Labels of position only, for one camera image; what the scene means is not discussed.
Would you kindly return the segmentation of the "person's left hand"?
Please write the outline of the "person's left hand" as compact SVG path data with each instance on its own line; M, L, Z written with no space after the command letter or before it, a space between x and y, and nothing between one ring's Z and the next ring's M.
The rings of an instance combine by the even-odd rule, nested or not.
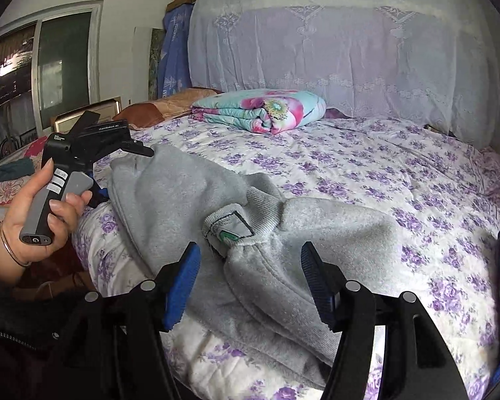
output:
M19 239L19 234L28 218L32 201L37 193L50 183L53 174L54 162L49 159L22 187L10 204L2 224L20 243L22 242ZM64 200L51 200L47 225L54 234L53 241L49 246L33 246L22 243L22 254L29 263L48 258L66 244L69 236L76 230L79 219L91 197L91 191L84 191L81 195L68 193Z

